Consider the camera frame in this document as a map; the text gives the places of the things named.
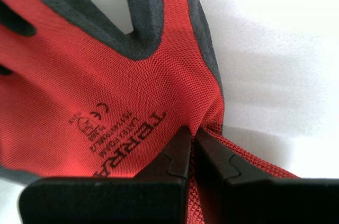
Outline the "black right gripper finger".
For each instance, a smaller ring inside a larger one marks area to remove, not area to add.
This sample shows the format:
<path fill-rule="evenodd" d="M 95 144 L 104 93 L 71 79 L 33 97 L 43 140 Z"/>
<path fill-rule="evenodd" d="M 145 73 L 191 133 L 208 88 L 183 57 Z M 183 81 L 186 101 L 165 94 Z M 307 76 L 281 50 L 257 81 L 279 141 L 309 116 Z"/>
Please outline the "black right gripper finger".
<path fill-rule="evenodd" d="M 191 133 L 181 127 L 133 178 L 50 177 L 19 197 L 23 223 L 185 223 Z"/>
<path fill-rule="evenodd" d="M 205 223 L 338 223 L 338 180 L 277 178 L 203 129 L 195 179 Z"/>

